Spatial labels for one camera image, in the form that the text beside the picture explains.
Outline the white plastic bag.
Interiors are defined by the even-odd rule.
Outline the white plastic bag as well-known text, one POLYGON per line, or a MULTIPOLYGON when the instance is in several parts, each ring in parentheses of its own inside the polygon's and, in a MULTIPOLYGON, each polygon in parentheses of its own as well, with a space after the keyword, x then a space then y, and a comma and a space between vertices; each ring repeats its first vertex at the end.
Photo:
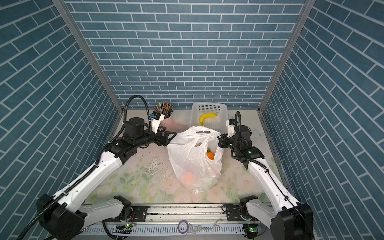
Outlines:
POLYGON ((193 194, 211 189, 222 175, 224 149, 218 147, 220 135, 209 128, 190 127, 178 133, 167 146, 177 180, 193 194), (207 152, 215 155, 213 161, 207 152))

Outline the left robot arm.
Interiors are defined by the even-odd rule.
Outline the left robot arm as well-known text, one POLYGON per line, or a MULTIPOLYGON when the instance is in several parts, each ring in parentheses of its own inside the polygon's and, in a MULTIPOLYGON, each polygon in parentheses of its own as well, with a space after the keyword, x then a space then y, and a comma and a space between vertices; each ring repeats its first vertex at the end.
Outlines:
POLYGON ((114 196, 101 204, 84 205, 93 190, 134 156, 139 148, 144 149, 152 143, 167 146, 176 136, 175 132, 168 132, 161 126, 167 116, 162 111, 147 112, 146 122, 139 117, 128 120, 127 110, 124 108, 122 128, 102 148, 96 162, 54 195, 39 198, 38 213, 21 231, 19 240, 36 223, 51 234, 51 240, 71 240, 91 225, 107 219, 133 220, 132 203, 122 196, 114 196))

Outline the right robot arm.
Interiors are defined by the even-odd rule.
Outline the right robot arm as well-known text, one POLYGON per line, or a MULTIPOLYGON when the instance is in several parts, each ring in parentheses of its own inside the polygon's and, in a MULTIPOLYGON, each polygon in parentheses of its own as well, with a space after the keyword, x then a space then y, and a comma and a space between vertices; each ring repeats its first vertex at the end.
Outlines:
POLYGON ((262 152, 253 146, 252 131, 242 124, 241 113, 236 112, 226 125, 228 132, 218 137, 218 146, 231 150, 231 158, 242 163, 259 181, 271 203, 269 207, 255 196, 243 198, 239 204, 242 216, 259 220, 275 240, 313 240, 313 210, 285 188, 262 152))

